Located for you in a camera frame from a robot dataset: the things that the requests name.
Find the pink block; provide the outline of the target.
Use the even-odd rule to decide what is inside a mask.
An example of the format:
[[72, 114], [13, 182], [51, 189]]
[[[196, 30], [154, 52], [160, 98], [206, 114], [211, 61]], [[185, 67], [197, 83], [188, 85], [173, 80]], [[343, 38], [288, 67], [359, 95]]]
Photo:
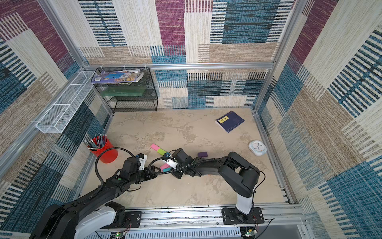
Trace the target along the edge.
[[161, 148], [159, 146], [157, 146], [156, 144], [152, 144], [151, 145], [151, 148], [157, 152], [159, 152], [161, 150]]
[[170, 168], [171, 166], [170, 165], [168, 165], [167, 163], [165, 163], [165, 164], [163, 164], [161, 167], [160, 167], [160, 169], [161, 169], [161, 171], [165, 171], [166, 169], [168, 169], [168, 168]]

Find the lime green block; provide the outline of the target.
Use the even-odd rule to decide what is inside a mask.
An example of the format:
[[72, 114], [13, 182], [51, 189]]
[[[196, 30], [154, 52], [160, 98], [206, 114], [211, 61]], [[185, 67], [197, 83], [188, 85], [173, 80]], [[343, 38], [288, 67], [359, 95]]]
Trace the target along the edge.
[[165, 151], [165, 150], [163, 150], [163, 149], [161, 149], [161, 148], [157, 149], [157, 152], [158, 152], [159, 154], [161, 154], [161, 155], [164, 155], [164, 154], [167, 153], [167, 151]]

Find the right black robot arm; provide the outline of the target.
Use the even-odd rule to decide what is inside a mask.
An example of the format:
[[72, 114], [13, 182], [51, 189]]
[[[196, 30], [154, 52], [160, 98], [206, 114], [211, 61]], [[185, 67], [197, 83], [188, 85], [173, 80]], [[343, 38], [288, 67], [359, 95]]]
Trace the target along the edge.
[[261, 172], [242, 156], [232, 151], [221, 158], [192, 158], [180, 148], [172, 158], [178, 164], [173, 176], [178, 179], [184, 174], [191, 177], [221, 176], [237, 194], [236, 210], [243, 215], [251, 213]]

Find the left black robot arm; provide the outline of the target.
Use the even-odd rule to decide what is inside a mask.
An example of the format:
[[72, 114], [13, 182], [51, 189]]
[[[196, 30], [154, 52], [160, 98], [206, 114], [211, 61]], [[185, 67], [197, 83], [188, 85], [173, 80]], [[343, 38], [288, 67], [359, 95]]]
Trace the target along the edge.
[[112, 202], [127, 192], [132, 184], [155, 179], [148, 167], [123, 178], [120, 175], [107, 179], [102, 186], [64, 205], [53, 204], [41, 216], [31, 239], [82, 239], [107, 226], [128, 226], [130, 219], [125, 207]]

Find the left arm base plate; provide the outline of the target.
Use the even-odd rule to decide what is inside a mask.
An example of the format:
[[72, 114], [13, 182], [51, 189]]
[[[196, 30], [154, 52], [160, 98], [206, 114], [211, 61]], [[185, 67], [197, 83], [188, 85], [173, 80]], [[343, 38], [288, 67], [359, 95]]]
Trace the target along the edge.
[[122, 219], [117, 215], [115, 222], [109, 226], [102, 227], [101, 229], [135, 229], [140, 227], [142, 211], [125, 211], [124, 213], [125, 215]]

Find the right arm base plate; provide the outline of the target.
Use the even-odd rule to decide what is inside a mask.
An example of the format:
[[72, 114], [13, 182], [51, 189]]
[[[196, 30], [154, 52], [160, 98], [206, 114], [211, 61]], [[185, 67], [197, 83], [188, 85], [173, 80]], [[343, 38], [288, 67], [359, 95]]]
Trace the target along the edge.
[[260, 207], [253, 207], [249, 214], [244, 214], [237, 208], [224, 207], [221, 213], [225, 225], [263, 224], [265, 222]]

